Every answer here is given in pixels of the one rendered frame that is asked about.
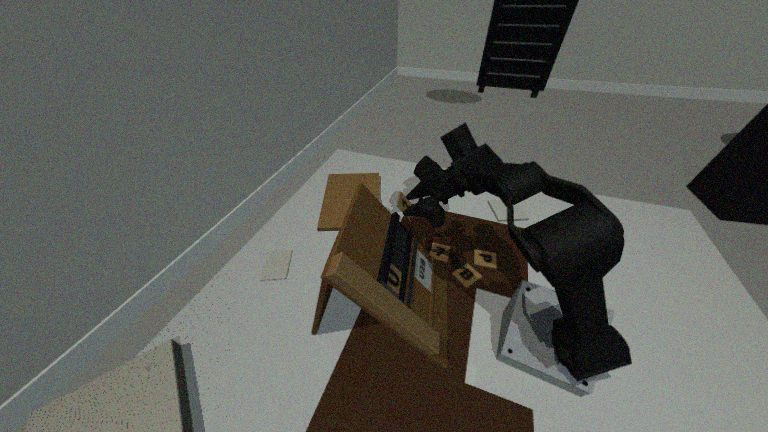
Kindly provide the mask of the tan letter tile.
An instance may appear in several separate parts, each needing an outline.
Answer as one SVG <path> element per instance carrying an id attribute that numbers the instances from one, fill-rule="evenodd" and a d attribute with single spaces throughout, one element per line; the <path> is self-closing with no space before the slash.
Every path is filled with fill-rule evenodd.
<path id="1" fill-rule="evenodd" d="M 450 248 L 451 246 L 442 245 L 442 244 L 433 242 L 429 254 L 431 257 L 434 257 L 435 260 L 447 263 L 449 258 Z"/>
<path id="2" fill-rule="evenodd" d="M 496 253 L 474 249 L 474 265 L 497 269 Z"/>
<path id="3" fill-rule="evenodd" d="M 397 205 L 396 205 L 401 212 L 403 213 L 404 210 L 411 207 L 411 202 L 403 195 L 403 193 L 400 191 L 398 195 Z M 410 221 L 412 221 L 413 216 L 406 216 Z"/>
<path id="4" fill-rule="evenodd" d="M 400 291 L 402 272 L 400 272 L 392 263 L 390 265 L 389 276 L 387 285 L 392 288 L 397 294 Z"/>
<path id="5" fill-rule="evenodd" d="M 460 282 L 462 283 L 466 288 L 468 288 L 470 285 L 472 285 L 474 282 L 476 282 L 478 279 L 482 277 L 474 268 L 472 268 L 468 263 L 464 264 L 454 272 L 452 272 L 452 275 Z"/>

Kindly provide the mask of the white paper ticket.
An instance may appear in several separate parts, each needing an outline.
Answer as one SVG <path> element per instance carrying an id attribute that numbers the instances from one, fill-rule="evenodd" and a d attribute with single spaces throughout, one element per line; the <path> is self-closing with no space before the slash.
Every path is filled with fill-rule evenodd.
<path id="1" fill-rule="evenodd" d="M 432 264 L 417 249 L 414 277 L 431 292 Z"/>

